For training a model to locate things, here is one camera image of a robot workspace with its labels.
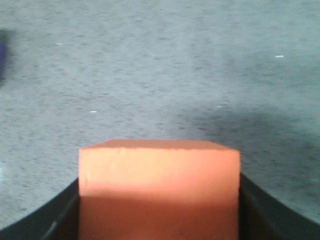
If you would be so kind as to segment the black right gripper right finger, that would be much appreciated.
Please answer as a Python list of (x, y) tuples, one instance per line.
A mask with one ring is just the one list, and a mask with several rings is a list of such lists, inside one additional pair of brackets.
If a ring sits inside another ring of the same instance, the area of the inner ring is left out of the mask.
[(319, 223), (287, 207), (243, 173), (240, 174), (240, 240), (318, 240), (319, 238)]

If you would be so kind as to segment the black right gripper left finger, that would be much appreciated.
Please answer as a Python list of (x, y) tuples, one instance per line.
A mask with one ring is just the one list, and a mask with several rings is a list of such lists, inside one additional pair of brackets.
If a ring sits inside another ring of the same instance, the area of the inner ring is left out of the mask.
[(0, 230), (2, 240), (77, 240), (79, 181), (17, 222)]

